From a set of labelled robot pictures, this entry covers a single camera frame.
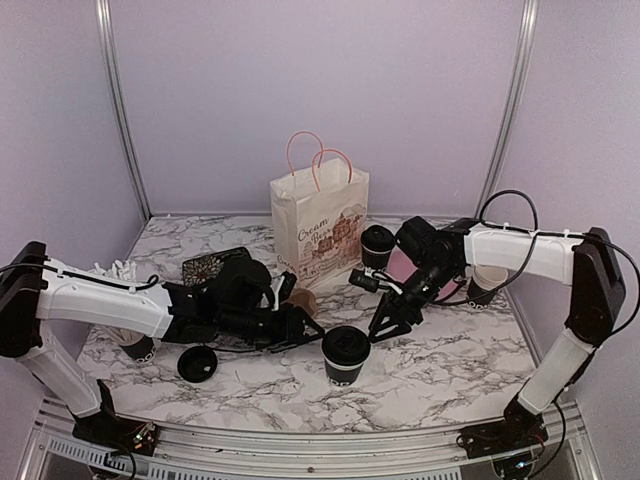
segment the table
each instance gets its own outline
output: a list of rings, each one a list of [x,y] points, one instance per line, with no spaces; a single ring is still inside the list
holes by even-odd
[[[403,219],[373,218],[391,230]],[[157,273],[180,281],[184,260],[245,246],[275,273],[269,217],[153,218],[130,260],[138,278]],[[347,282],[348,274],[315,293],[317,321],[326,329],[366,331],[379,295]],[[320,342],[284,353],[219,353],[214,376],[182,380],[176,364],[185,345],[162,344],[153,362],[136,364],[94,327],[80,366],[111,389],[119,413],[178,424],[266,432],[380,432],[418,429],[499,416],[534,363],[504,295],[490,308],[424,311],[424,322],[403,337],[373,345],[358,381],[329,384]]]

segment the wall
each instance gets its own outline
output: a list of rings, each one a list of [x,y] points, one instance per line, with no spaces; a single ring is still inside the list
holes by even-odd
[[[112,1],[152,209],[268,211],[289,136],[310,129],[371,173],[371,211],[472,214],[521,16],[511,0]],[[301,141],[296,166],[316,151]]]
[[[638,18],[637,2],[541,2],[529,78],[500,183],[533,196],[544,228],[603,226],[636,259]],[[501,201],[493,210],[495,220],[512,224],[529,222],[529,215],[517,200]],[[636,282],[628,268],[624,271],[627,303],[634,303]],[[568,313],[569,289],[523,278],[513,291],[546,351]],[[607,479],[638,476],[639,336],[636,322],[611,339],[576,388]]]
[[[0,2],[0,264],[29,240],[81,268],[142,228],[110,105],[92,2]],[[56,325],[77,354],[86,329]],[[0,475],[15,478],[42,389],[0,359]]]

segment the marble table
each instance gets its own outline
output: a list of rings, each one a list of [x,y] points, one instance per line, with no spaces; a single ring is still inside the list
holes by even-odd
[[[374,218],[396,230],[399,218]],[[157,273],[180,281],[184,260],[245,246],[275,272],[268,217],[153,218],[133,249],[138,278]],[[317,321],[366,331],[379,295],[344,274],[315,289]],[[417,429],[501,415],[534,369],[504,295],[490,308],[424,310],[413,332],[373,345],[357,382],[329,384],[320,342],[279,354],[219,353],[214,376],[201,384],[176,370],[185,345],[162,344],[139,365],[94,327],[80,366],[111,388],[123,414],[180,424],[248,431],[371,432]]]

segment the bag handle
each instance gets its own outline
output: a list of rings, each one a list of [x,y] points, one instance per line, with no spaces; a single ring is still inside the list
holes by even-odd
[[[336,150],[335,148],[325,148],[323,150],[320,150],[318,153],[316,153],[315,156],[313,157],[313,160],[311,161],[311,173],[313,173],[313,180],[316,182],[316,187],[318,187],[318,191],[320,191],[320,184],[318,183],[318,178],[316,177],[316,159],[318,158],[318,155],[320,155],[320,161],[322,161],[322,155],[324,155],[327,152],[337,153],[342,158],[344,158],[347,164],[349,165],[349,183],[351,183],[351,178],[353,177],[353,165],[351,165],[351,160],[349,160],[347,156],[344,153],[342,153],[340,150]]]
[[[324,145],[322,144],[322,140],[320,140],[320,137],[318,137],[313,132],[309,132],[307,130],[300,130],[299,132],[296,132],[293,135],[291,135],[291,138],[289,139],[289,143],[287,143],[287,162],[289,162],[289,168],[291,169],[291,176],[292,177],[295,176],[295,171],[293,170],[293,164],[291,163],[291,156],[290,156],[291,144],[293,143],[293,139],[294,138],[296,138],[298,135],[302,135],[302,134],[311,135],[316,140],[318,140],[318,143],[320,144],[320,150],[324,151]]]

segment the white paper bag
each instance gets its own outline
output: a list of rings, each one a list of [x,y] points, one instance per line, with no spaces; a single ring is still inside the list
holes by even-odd
[[[316,166],[325,153],[336,153],[344,160],[334,158]],[[334,149],[318,152],[311,168],[295,173],[292,168],[291,174],[273,180],[271,213],[278,268],[292,271],[301,286],[309,287],[356,265],[368,199],[369,174],[353,168]]]

